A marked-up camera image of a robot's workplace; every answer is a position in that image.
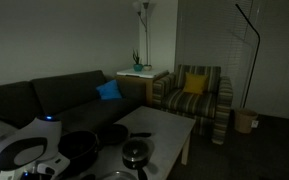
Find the dark floor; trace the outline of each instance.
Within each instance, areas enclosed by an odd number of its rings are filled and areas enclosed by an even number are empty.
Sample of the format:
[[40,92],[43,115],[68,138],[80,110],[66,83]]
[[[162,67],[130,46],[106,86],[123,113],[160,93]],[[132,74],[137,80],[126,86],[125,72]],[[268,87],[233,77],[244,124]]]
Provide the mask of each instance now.
[[234,130],[224,145],[192,135],[189,162],[174,165],[169,180],[289,180],[289,120],[260,116],[250,134]]

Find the side table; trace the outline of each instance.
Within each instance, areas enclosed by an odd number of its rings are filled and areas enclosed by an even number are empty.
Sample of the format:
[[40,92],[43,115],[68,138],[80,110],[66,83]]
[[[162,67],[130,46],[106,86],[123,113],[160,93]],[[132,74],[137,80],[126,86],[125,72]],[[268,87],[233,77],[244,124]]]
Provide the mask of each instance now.
[[169,74],[168,70],[151,69],[150,71],[134,71],[134,69],[127,69],[118,71],[116,79],[144,82],[146,84],[146,105],[151,107],[153,101],[153,83],[154,81]]

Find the coffee table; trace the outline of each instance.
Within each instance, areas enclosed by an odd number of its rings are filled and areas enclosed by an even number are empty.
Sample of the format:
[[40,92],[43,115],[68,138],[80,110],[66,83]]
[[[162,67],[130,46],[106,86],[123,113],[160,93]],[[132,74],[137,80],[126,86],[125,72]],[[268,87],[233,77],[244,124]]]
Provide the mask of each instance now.
[[[166,179],[181,151],[182,164],[188,162],[190,133],[195,120],[142,106],[116,124],[126,126],[129,133],[152,133],[147,138],[152,148],[150,160],[143,168],[149,180]],[[123,143],[104,146],[95,163],[82,172],[79,178],[87,174],[95,174],[100,178],[114,171],[128,172],[137,178],[136,170],[123,165],[122,147]]]

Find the striped armchair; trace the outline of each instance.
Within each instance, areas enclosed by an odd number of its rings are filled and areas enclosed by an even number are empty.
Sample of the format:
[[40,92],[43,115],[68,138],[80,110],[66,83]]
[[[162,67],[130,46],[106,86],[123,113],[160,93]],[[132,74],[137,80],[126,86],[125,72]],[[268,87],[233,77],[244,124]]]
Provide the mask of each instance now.
[[[203,95],[183,92],[185,73],[208,76]],[[221,67],[178,65],[174,73],[153,84],[153,107],[196,120],[195,132],[223,144],[229,121],[233,90]]]

